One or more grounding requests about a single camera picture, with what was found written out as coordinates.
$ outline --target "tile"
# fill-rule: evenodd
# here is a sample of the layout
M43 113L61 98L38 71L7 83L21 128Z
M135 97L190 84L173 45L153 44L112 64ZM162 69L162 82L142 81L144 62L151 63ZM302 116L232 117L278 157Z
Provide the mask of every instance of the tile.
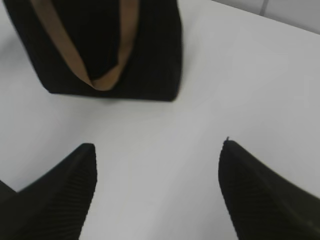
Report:
M214 0L237 9L242 9L254 14L259 14L264 0Z
M320 34L320 0L269 0L265 17Z

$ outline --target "ribbed texture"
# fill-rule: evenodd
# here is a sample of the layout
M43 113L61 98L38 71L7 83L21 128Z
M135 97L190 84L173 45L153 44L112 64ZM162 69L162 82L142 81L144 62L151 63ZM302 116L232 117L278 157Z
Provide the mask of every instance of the ribbed texture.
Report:
M318 240L277 204L254 170L224 144L219 183L240 240Z
M12 240L78 240L97 182L95 152L81 160L62 188Z

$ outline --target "white floor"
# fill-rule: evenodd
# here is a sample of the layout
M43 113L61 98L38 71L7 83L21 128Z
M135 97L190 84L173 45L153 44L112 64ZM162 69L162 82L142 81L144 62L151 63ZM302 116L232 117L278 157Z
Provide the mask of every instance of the white floor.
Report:
M214 1L320 34L320 0Z

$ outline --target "white surface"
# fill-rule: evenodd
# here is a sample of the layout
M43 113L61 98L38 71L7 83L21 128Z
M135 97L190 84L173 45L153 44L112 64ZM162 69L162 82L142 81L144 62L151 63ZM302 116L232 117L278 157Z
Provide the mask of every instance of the white surface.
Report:
M269 0L265 17L320 34L319 0Z
M51 95L17 37L0 43L0 177L20 190L94 143L81 240L236 240L217 175L227 136L320 197L320 36L213 1L180 7L173 103Z
M264 0L214 0L238 9L242 9L254 14L259 14L264 4Z

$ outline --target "tan strap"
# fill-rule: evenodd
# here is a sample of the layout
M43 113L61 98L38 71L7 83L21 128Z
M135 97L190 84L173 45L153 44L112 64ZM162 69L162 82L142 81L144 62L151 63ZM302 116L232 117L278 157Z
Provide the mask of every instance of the tan strap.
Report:
M91 81L85 64L69 37L52 0L30 0L43 28L70 70L86 84L99 91L107 91L119 80L134 47L139 21L140 0L119 0L120 45L118 65L102 77Z

